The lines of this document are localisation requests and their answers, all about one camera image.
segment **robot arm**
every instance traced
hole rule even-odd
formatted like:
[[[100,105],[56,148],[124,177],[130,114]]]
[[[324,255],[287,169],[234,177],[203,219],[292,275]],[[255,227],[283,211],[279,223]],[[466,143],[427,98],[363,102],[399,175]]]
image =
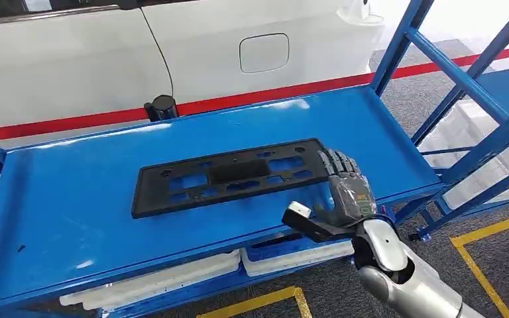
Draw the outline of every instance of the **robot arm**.
[[[311,209],[292,202],[282,221],[316,242],[352,238],[362,285],[405,318],[483,318],[461,295],[399,239],[395,226],[377,213],[366,178],[354,160],[332,150],[319,153],[331,174],[335,208]]]

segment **red stripe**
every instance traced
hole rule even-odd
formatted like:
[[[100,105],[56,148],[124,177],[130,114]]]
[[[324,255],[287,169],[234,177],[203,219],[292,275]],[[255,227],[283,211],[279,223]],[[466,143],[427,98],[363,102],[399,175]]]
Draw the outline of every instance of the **red stripe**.
[[[471,65],[478,57],[479,55],[475,54],[471,56],[455,58],[453,61],[458,66],[467,66]],[[509,49],[503,50],[496,57],[496,60],[502,58],[509,58]],[[404,68],[398,68],[394,72],[393,78],[404,78],[407,76],[432,73],[436,71],[439,71],[439,68],[434,63],[406,66]],[[192,115],[204,113],[206,111],[216,111],[219,109],[259,103],[261,101],[271,101],[273,99],[318,93],[320,91],[327,91],[330,89],[363,85],[369,83],[373,76],[374,73],[368,73],[345,78],[327,79],[325,81],[268,89],[265,91],[254,91],[239,95],[206,99],[203,101],[193,101],[191,103],[179,104],[177,109],[179,115]],[[36,123],[11,125],[0,127],[0,140],[101,125],[126,123],[140,119],[147,119],[147,115],[143,108],[127,109],[124,111],[112,111],[108,113],[99,113],[78,117],[68,117],[62,119],[54,119],[51,121],[39,121]]]
[[[147,119],[144,108],[0,127],[0,140]]]

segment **car door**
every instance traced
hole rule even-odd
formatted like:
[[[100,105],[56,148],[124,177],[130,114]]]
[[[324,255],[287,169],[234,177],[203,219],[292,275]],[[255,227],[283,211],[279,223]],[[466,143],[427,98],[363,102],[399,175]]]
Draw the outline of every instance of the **car door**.
[[[148,0],[177,103],[369,72],[372,0]]]
[[[53,130],[55,119],[135,109],[160,94],[172,94],[170,76],[140,9],[0,0],[0,127],[14,132],[44,122]],[[5,139],[0,145],[103,129]]]

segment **yellow floor marking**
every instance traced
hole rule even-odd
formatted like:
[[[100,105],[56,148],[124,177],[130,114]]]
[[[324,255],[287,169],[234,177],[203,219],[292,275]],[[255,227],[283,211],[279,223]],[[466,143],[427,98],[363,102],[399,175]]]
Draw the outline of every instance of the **yellow floor marking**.
[[[209,313],[197,315],[196,318],[229,318],[253,309],[270,305],[271,303],[276,303],[278,301],[288,299],[290,297],[296,298],[296,303],[298,303],[302,318],[311,318],[311,312],[309,311],[309,306],[307,305],[307,301],[302,289],[293,286],[284,288],[283,290],[274,291],[260,297],[242,301],[240,303],[214,310]]]
[[[302,318],[311,318],[311,311],[309,311],[309,305],[307,304],[306,297],[304,296],[304,292],[301,288],[296,287],[296,290],[294,290],[294,297],[296,298],[296,303],[298,303],[298,307],[300,308]]]
[[[484,274],[481,272],[481,269],[475,264],[475,261],[471,258],[471,255],[465,250],[465,247],[463,246],[456,246],[457,251],[463,257],[463,260],[465,261],[465,264],[469,266],[469,269],[473,272],[473,275],[477,278],[483,289],[486,291],[488,296],[490,297],[490,300],[495,304],[496,308],[500,311],[500,314],[503,316],[503,318],[509,318],[509,309],[504,304],[500,296],[496,293],[496,290],[492,287],[492,285],[488,282],[487,278],[484,276]]]
[[[483,289],[486,291],[492,302],[495,304],[496,308],[500,311],[500,314],[503,318],[509,318],[509,309],[506,304],[502,301],[500,296],[496,293],[496,290],[491,286],[488,282],[487,278],[481,272],[481,269],[475,264],[471,255],[465,249],[466,244],[475,242],[476,240],[483,239],[485,237],[489,237],[490,235],[505,231],[509,229],[509,219],[495,223],[493,225],[489,225],[479,230],[475,230],[473,232],[461,235],[459,237],[451,237],[450,240],[465,261],[465,264],[469,267],[469,269],[475,275],[475,278],[479,281]]]
[[[475,242],[490,235],[509,229],[509,219],[454,238],[459,245]]]

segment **blue metal cart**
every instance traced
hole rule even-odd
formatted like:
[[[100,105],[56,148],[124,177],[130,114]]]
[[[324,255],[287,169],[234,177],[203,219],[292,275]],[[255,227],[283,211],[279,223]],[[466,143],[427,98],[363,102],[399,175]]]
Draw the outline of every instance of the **blue metal cart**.
[[[509,70],[482,75],[509,43],[509,23],[464,72],[418,30],[432,2],[411,0],[369,85],[0,148],[0,310],[290,234],[281,222],[288,203],[311,205],[327,197],[327,185],[316,184],[133,219],[137,172],[143,166],[318,138],[359,163],[378,204],[407,203],[396,214],[398,222],[422,213],[429,225],[417,238],[450,220],[507,203],[483,204],[509,188],[509,176],[453,211],[441,195],[509,146]],[[409,139],[380,96],[411,42],[456,87]],[[464,94],[500,126],[454,166],[435,170],[415,144]],[[441,219],[426,212],[429,202],[438,204]],[[110,314],[135,317],[292,271],[250,278],[240,269]]]

